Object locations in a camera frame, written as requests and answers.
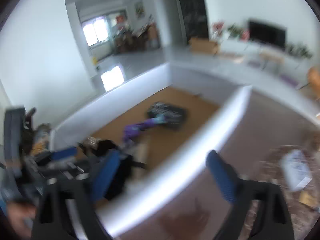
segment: brown box floor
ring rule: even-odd
[[[148,143],[148,170],[154,169],[179,146],[187,141],[217,111],[218,105],[205,101],[173,87],[167,87],[137,104],[106,126],[92,134],[93,137],[109,139],[121,144],[123,130],[126,125],[144,121],[149,107],[157,101],[179,106],[188,110],[186,122],[179,130],[171,130],[162,126],[143,133]]]

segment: bright window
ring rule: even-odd
[[[108,38],[107,24],[104,17],[98,17],[83,24],[83,32],[88,46],[102,42]]]
[[[120,86],[124,82],[124,78],[119,66],[114,67],[110,71],[107,71],[101,75],[103,87],[106,91]]]

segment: television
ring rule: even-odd
[[[285,48],[285,29],[249,21],[250,40]]]

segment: white tissue box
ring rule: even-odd
[[[292,150],[280,161],[285,181],[293,192],[302,190],[312,180],[305,156],[300,150]]]

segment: brown table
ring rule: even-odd
[[[315,158],[315,155],[305,149],[297,146],[283,146],[279,149],[271,151],[269,157],[260,162],[258,172],[253,176],[254,180],[257,181],[272,181],[276,179],[278,185],[284,194],[284,198],[288,205],[288,210],[291,215],[294,238],[296,240],[304,239],[310,232],[318,218],[320,217],[319,212],[312,210],[308,206],[298,201],[300,191],[291,192],[284,180],[282,170],[279,165],[279,160],[290,150],[301,149],[306,157],[308,166],[312,173],[312,180],[303,189],[306,190],[310,195],[316,197],[320,204],[320,165]],[[241,231],[239,239],[247,239],[254,223],[256,212],[258,207],[258,201],[253,201],[252,206],[245,219],[244,227]]]

